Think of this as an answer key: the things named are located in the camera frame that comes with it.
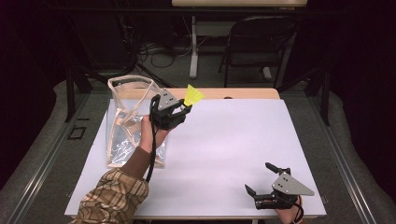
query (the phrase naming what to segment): hand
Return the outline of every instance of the hand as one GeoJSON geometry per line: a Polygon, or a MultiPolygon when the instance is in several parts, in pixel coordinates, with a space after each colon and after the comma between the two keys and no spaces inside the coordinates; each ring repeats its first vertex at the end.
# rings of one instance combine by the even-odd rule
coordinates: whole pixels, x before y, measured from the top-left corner
{"type": "MultiPolygon", "coordinates": [[[[298,197],[296,203],[299,204],[300,206],[303,206],[302,198],[298,197]]],[[[297,206],[293,206],[290,209],[275,209],[275,211],[277,212],[279,219],[284,224],[292,223],[294,221],[294,219],[296,218],[296,216],[299,216],[301,213],[301,211],[299,210],[299,208],[297,206]]]]}
{"type": "MultiPolygon", "coordinates": [[[[151,122],[149,121],[149,115],[146,115],[142,118],[141,122],[141,137],[140,137],[140,146],[143,148],[143,150],[147,151],[148,153],[151,153],[152,151],[152,130],[151,130],[151,122]]],[[[171,130],[158,130],[157,127],[154,127],[156,132],[155,134],[155,144],[157,147],[159,147],[162,143],[163,140],[165,140],[165,137],[170,133],[171,130]]]]}

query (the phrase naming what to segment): plaid sleeve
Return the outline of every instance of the plaid sleeve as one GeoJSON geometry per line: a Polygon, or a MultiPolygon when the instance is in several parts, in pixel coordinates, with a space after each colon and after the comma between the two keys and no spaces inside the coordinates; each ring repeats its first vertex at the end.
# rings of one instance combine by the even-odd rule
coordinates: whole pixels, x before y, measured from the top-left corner
{"type": "Polygon", "coordinates": [[[148,195],[147,181],[128,176],[120,168],[112,169],[85,195],[71,223],[128,223],[148,195]]]}

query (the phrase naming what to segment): white tabletop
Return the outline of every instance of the white tabletop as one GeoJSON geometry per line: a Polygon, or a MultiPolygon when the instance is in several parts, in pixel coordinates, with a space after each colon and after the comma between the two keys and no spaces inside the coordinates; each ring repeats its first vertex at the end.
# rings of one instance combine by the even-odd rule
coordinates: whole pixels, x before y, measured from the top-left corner
{"type": "MultiPolygon", "coordinates": [[[[149,111],[141,109],[143,114],[149,111]]],[[[282,100],[203,100],[169,134],[165,166],[154,169],[150,193],[135,218],[275,217],[271,209],[257,210],[245,190],[247,184],[258,194],[272,192],[277,175],[265,168],[266,162],[289,167],[294,178],[315,192],[303,197],[306,217],[326,215],[282,100]]],[[[107,170],[105,116],[66,208],[67,216],[77,214],[79,201],[107,170]]]]}
{"type": "Polygon", "coordinates": [[[172,0],[174,7],[305,7],[306,0],[172,0]]]}

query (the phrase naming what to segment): white table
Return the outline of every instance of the white table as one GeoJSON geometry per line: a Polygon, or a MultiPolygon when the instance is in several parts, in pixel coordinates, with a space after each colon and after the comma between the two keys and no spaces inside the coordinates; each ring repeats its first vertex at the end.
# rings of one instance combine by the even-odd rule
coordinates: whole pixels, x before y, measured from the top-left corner
{"type": "MultiPolygon", "coordinates": [[[[172,0],[174,7],[305,7],[306,0],[172,0]]],[[[197,78],[198,68],[198,35],[222,36],[230,33],[234,22],[216,21],[198,24],[195,16],[191,21],[191,66],[190,78],[197,78]]]]}
{"type": "MultiPolygon", "coordinates": [[[[235,89],[219,91],[224,95],[224,90],[233,97],[235,89]]],[[[244,98],[249,90],[265,89],[237,92],[244,98]]],[[[186,121],[169,134],[165,166],[154,169],[150,193],[135,219],[276,217],[273,210],[257,210],[245,190],[248,184],[259,194],[272,192],[277,175],[265,168],[267,161],[290,167],[292,176],[315,192],[315,196],[303,196],[305,217],[325,216],[288,109],[283,100],[276,99],[274,90],[267,93],[272,99],[257,99],[259,95],[256,99],[211,100],[206,96],[194,105],[186,121]]],[[[140,113],[148,111],[141,107],[140,113]]],[[[105,115],[65,210],[67,216],[77,214],[79,201],[106,171],[105,115]]]]}

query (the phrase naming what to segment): dark background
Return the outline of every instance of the dark background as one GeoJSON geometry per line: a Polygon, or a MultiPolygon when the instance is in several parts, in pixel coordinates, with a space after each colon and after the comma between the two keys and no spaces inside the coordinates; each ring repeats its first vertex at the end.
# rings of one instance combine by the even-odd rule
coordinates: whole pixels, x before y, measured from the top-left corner
{"type": "MultiPolygon", "coordinates": [[[[54,3],[73,6],[80,2],[90,1],[54,3]]],[[[96,7],[113,4],[109,0],[93,2],[96,7]]],[[[170,7],[170,3],[122,1],[118,6],[170,7]]],[[[79,15],[70,22],[65,16],[45,13],[41,1],[14,1],[12,5],[2,3],[0,9],[1,93],[6,100],[1,107],[1,187],[49,118],[56,100],[52,89],[65,80],[66,68],[74,62],[93,69],[133,67],[133,52],[138,45],[138,42],[136,45],[122,42],[125,36],[116,16],[95,15],[96,19],[89,19],[87,15],[79,15]],[[92,20],[106,22],[92,24],[92,20]],[[86,48],[97,51],[87,55],[86,48]]],[[[307,8],[339,10],[350,6],[355,7],[353,1],[308,0],[307,8]]],[[[396,199],[395,9],[394,4],[385,0],[359,3],[360,18],[348,27],[350,39],[331,71],[331,90],[344,102],[354,147],[393,201],[396,199]]],[[[140,28],[134,35],[136,41],[143,36],[166,47],[175,38],[172,26],[176,32],[183,33],[177,29],[179,21],[174,17],[135,18],[127,22],[140,28]]],[[[317,66],[341,34],[342,24],[342,21],[303,20],[284,81],[298,78],[317,66]]]]}

